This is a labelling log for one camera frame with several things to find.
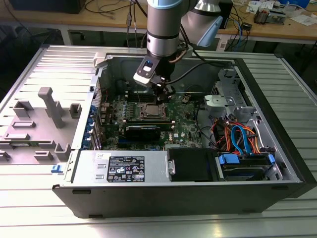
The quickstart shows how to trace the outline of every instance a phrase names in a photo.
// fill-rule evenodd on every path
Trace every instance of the computer tower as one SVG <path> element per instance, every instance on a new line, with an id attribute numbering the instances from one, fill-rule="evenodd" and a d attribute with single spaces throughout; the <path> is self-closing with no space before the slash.
<path id="1" fill-rule="evenodd" d="M 223 18 L 222 23 L 220 25 L 220 29 L 226 29 L 232 6 L 233 6 L 232 0 L 220 0 L 219 1 L 219 7 L 221 9 L 220 15 Z"/>
<path id="2" fill-rule="evenodd" d="M 53 11 L 78 14 L 86 0 L 9 0 L 15 10 Z"/>

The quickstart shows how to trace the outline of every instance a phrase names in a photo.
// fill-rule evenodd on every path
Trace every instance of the power supply label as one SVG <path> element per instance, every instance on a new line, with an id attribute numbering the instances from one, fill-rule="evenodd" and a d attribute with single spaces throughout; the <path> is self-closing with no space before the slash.
<path id="1" fill-rule="evenodd" d="M 144 182 L 144 156 L 110 156 L 108 182 Z"/>

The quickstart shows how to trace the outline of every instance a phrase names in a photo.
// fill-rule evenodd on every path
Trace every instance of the slotted aluminum surface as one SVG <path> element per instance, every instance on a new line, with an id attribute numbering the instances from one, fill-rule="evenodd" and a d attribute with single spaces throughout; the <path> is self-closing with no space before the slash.
<path id="1" fill-rule="evenodd" d="M 18 93 L 0 113 L 2 127 L 10 122 L 17 98 L 29 99 L 41 85 L 68 105 L 84 100 L 94 74 L 95 52 L 110 48 L 52 46 L 41 49 L 21 75 Z M 202 56 L 241 57 L 260 85 L 294 144 L 317 178 L 316 96 L 282 59 L 267 54 L 203 53 Z M 254 238 L 317 237 L 317 189 L 298 199 L 286 199 L 261 214 L 126 219 L 79 219 L 51 191 L 59 176 L 50 165 L 0 166 L 1 237 L 182 237 Z"/>

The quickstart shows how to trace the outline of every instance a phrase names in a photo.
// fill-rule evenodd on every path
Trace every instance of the green circuit board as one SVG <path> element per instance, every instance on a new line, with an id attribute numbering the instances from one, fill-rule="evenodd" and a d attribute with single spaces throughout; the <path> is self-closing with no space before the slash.
<path id="1" fill-rule="evenodd" d="M 201 148 L 202 140 L 195 126 L 194 102 L 183 103 L 184 94 L 172 95 L 168 103 L 154 106 L 151 103 L 129 102 L 123 96 L 116 96 L 106 108 L 104 116 L 104 150 L 164 150 L 171 147 Z M 144 122 L 146 125 L 162 128 L 159 140 L 147 142 L 120 143 L 125 139 L 125 127 Z"/>

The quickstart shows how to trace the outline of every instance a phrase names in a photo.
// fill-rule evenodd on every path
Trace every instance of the robotic arm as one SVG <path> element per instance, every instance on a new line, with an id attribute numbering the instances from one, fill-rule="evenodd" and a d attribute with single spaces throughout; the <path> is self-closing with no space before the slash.
<path id="1" fill-rule="evenodd" d="M 178 61 L 175 59 L 180 57 L 177 55 L 181 23 L 191 43 L 209 46 L 222 22 L 218 2 L 148 0 L 147 55 L 138 67 L 134 80 L 145 87 L 152 87 L 158 101 L 168 99 L 173 93 L 173 88 L 166 83 L 170 81 Z"/>

